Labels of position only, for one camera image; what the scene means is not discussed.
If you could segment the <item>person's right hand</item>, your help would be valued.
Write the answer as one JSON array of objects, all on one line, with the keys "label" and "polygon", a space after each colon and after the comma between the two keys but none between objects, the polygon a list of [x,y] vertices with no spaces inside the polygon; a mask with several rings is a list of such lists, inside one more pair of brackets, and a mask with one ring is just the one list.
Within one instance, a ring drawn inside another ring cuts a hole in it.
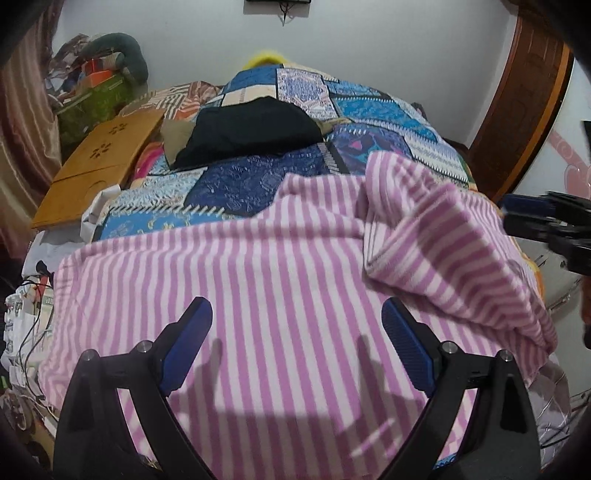
[{"label": "person's right hand", "polygon": [[581,281],[581,318],[586,325],[591,325],[591,278],[587,276]]}]

